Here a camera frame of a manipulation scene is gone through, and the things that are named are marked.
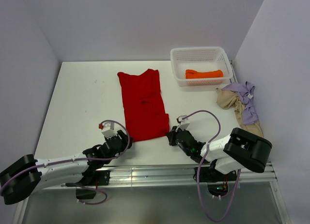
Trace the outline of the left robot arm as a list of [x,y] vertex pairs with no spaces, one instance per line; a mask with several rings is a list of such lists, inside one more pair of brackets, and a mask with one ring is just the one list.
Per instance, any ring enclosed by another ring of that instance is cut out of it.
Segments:
[[44,160],[27,154],[1,172],[0,195],[6,205],[12,205],[38,190],[61,184],[94,186],[97,170],[119,158],[132,143],[132,137],[118,130],[114,136],[106,137],[103,144],[70,157]]

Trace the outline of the red t-shirt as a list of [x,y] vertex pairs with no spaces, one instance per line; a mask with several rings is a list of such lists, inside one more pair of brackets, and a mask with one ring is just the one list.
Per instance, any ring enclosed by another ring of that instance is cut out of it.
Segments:
[[169,115],[161,96],[159,71],[140,75],[118,72],[125,126],[135,142],[164,137],[170,130]]

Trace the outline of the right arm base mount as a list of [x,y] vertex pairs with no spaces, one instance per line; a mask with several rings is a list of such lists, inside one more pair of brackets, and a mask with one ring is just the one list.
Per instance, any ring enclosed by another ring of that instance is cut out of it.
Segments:
[[222,174],[215,170],[217,160],[213,160],[208,167],[202,167],[199,180],[207,183],[208,192],[211,196],[223,197],[230,193],[228,182],[237,179],[237,171],[231,171],[228,174]]

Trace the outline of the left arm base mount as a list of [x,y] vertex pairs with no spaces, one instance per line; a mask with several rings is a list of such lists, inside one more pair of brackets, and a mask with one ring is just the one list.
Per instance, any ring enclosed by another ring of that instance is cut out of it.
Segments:
[[[109,185],[110,170],[96,170],[90,177],[84,177],[81,181],[75,183],[66,183],[66,187],[75,187],[77,202],[84,205],[99,205],[107,201],[108,195],[100,186]],[[103,200],[92,202],[96,195],[102,195]]]

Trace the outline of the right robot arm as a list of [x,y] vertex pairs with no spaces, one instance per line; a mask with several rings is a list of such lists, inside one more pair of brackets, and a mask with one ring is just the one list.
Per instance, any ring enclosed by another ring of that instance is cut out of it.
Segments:
[[196,163],[213,164],[209,171],[214,180],[242,168],[263,173],[272,149],[270,141],[240,128],[209,144],[197,141],[188,130],[176,126],[167,133],[167,138],[170,146],[178,146]]

